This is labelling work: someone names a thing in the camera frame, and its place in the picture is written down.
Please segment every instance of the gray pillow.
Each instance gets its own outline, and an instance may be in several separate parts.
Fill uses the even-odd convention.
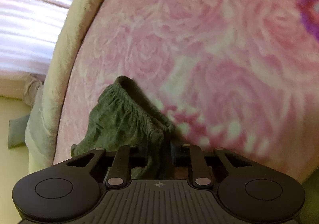
[[[21,118],[10,120],[8,148],[21,146],[25,144],[26,127],[29,117],[30,114],[27,114]]]

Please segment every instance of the circular pad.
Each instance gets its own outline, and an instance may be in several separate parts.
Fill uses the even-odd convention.
[[[57,165],[22,178],[12,191],[22,216],[64,222],[89,212],[100,198],[98,183],[83,167]]]
[[[198,185],[209,185],[211,181],[208,178],[200,177],[195,180],[195,183]]]
[[[73,189],[71,182],[61,178],[41,181],[35,187],[36,193],[46,199],[58,199],[67,196]]]
[[[235,168],[219,185],[221,203],[248,222],[283,222],[305,201],[302,186],[293,178],[266,167]]]
[[[258,200],[274,200],[282,194],[282,187],[272,180],[257,179],[246,184],[246,192]]]

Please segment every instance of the dark green cloth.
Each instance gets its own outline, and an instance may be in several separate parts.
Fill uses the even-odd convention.
[[[173,124],[149,102],[132,79],[120,76],[99,97],[89,116],[87,134],[78,145],[72,145],[71,156],[97,147],[111,152],[124,145],[145,142],[147,166],[134,168],[131,177],[155,178],[164,168],[162,153],[173,138]]]

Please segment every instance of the bed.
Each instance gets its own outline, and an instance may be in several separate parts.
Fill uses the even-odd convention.
[[[70,158],[101,92],[126,75],[186,142],[304,182],[319,165],[318,13],[319,0],[74,0],[37,98],[45,152],[30,133],[32,158]]]
[[[0,0],[0,96],[23,98],[25,78],[43,80],[73,0]]]

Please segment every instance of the white fabric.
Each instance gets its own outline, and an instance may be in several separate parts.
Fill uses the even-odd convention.
[[[29,173],[36,172],[48,166],[47,154],[51,150],[51,147],[54,145],[46,142],[46,139],[43,138],[46,137],[46,130],[45,128],[40,127],[43,124],[41,118],[42,94],[43,87],[40,86],[37,89],[35,103],[31,110],[28,124],[26,127],[25,143],[29,149],[29,161],[30,163],[36,162],[31,164],[33,166],[36,166],[36,168],[29,168]]]
[[[22,101],[31,108],[34,106],[36,94],[39,88],[43,88],[43,83],[33,76],[28,76],[23,90]]]
[[[42,166],[38,161],[34,158],[32,153],[29,152],[29,174],[33,174],[34,172],[40,171],[45,167]]]
[[[0,80],[11,81],[0,84],[0,95],[21,98],[12,81],[47,73],[72,1],[0,0]]]

